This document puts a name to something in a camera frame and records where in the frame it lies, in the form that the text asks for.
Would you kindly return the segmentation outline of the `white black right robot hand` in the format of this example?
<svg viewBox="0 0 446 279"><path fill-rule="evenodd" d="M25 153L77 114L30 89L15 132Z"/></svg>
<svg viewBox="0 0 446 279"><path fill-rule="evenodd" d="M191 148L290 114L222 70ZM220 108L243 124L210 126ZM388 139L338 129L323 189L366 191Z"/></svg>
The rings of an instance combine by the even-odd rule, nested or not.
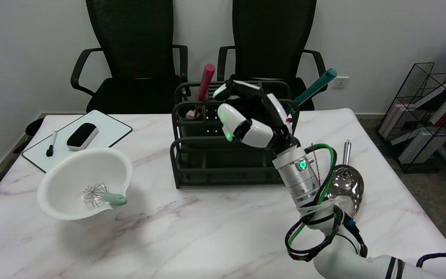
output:
<svg viewBox="0 0 446 279"><path fill-rule="evenodd" d="M294 145L292 126L274 94L244 81L229 79L213 94L228 141L237 138L253 148L281 153Z"/></svg>

